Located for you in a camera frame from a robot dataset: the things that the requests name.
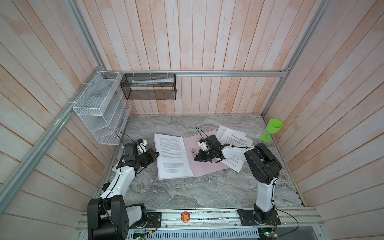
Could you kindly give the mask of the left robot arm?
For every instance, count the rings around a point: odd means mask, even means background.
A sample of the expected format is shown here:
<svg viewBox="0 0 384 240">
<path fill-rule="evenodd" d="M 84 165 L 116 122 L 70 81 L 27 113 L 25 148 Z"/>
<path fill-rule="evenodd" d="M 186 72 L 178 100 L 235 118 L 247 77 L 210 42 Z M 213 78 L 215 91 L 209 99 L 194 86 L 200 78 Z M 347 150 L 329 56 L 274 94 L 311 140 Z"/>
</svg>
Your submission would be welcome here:
<svg viewBox="0 0 384 240">
<path fill-rule="evenodd" d="M 112 166 L 116 175 L 103 185 L 100 197 L 88 203 L 89 240 L 125 240 L 129 228 L 145 228 L 148 214 L 144 204 L 126 206 L 124 196 L 131 182 L 160 154 L 147 148 L 147 141 L 139 139 L 124 145 L 119 162 Z"/>
</svg>

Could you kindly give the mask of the printed English paper sheet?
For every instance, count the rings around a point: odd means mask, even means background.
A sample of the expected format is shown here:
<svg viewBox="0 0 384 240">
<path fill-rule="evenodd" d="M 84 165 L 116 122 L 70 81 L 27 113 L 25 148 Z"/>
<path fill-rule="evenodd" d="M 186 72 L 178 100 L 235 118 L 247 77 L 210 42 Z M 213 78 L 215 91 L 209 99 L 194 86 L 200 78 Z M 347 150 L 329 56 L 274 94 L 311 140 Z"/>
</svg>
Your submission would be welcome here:
<svg viewBox="0 0 384 240">
<path fill-rule="evenodd" d="M 193 176 L 182 137 L 154 134 L 160 180 Z"/>
</svg>

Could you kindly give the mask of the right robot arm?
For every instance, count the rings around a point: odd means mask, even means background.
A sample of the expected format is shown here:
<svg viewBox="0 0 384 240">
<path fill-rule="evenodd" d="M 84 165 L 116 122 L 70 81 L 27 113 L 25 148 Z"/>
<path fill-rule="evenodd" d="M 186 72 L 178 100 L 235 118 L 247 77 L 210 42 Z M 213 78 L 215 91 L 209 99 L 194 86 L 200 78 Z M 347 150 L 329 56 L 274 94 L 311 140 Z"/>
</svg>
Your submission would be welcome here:
<svg viewBox="0 0 384 240">
<path fill-rule="evenodd" d="M 223 160 L 234 159 L 246 161 L 254 178 L 258 181 L 257 200 L 254 210 L 239 209 L 238 214 L 243 226 L 266 225 L 273 221 L 280 224 L 274 194 L 275 181 L 280 175 L 282 165 L 275 155 L 263 143 L 253 147 L 238 147 L 230 144 L 221 144 L 216 136 L 211 135 L 200 139 L 198 146 L 201 148 L 195 157 L 196 162 L 217 163 Z"/>
</svg>

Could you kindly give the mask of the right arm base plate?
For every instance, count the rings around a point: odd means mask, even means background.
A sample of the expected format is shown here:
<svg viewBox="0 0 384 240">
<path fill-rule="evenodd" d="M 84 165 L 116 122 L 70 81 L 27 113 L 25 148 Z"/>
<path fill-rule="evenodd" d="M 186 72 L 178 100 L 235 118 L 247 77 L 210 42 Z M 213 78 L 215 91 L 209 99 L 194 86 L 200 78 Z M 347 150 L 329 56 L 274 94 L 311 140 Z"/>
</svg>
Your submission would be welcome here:
<svg viewBox="0 0 384 240">
<path fill-rule="evenodd" d="M 256 208 L 254 210 L 239 209 L 237 213 L 240 217 L 242 226 L 278 226 L 281 225 L 280 217 L 275 208 L 268 212 L 263 212 Z"/>
</svg>

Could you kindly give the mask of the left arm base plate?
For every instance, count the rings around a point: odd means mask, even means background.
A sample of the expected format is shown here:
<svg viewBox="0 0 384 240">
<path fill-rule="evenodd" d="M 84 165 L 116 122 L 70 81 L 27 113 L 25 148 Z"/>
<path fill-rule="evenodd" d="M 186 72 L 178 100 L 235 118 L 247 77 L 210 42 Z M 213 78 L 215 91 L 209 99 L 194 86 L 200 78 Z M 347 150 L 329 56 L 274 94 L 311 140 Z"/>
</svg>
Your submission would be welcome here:
<svg viewBox="0 0 384 240">
<path fill-rule="evenodd" d="M 145 229 L 152 228 L 158 229 L 161 227 L 162 213 L 161 212 L 149 212 L 146 217 L 141 218 L 130 226 L 130 229 Z"/>
</svg>

